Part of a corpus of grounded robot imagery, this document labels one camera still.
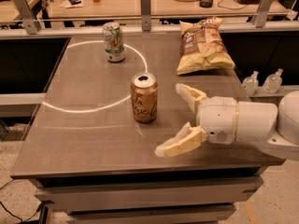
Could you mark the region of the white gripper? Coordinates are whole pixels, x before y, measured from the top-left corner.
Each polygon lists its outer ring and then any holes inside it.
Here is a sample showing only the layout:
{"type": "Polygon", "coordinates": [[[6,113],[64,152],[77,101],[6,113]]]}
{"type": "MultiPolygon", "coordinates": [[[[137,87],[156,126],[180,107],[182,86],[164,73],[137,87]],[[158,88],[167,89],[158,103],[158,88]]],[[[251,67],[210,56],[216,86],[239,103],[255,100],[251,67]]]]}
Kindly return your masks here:
{"type": "Polygon", "coordinates": [[[199,126],[192,127],[187,122],[175,137],[156,147],[156,156],[175,157],[200,147],[206,140],[225,145],[235,140],[237,101],[234,98],[207,98],[203,91],[183,83],[176,85],[176,92],[193,113],[197,112],[196,124],[199,126]]]}

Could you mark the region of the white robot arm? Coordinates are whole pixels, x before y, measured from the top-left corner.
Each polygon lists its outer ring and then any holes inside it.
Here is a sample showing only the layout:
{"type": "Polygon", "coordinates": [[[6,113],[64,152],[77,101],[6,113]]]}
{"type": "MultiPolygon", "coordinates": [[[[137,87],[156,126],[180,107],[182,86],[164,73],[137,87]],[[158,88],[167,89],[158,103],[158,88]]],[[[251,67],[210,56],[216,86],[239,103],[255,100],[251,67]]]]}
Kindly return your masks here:
{"type": "Polygon", "coordinates": [[[195,115],[196,125],[185,124],[177,135],[155,149],[158,157],[175,157],[204,142],[249,144],[281,159],[299,161],[298,93],[285,95],[278,105],[237,101],[214,96],[179,83],[176,92],[195,115]]]}

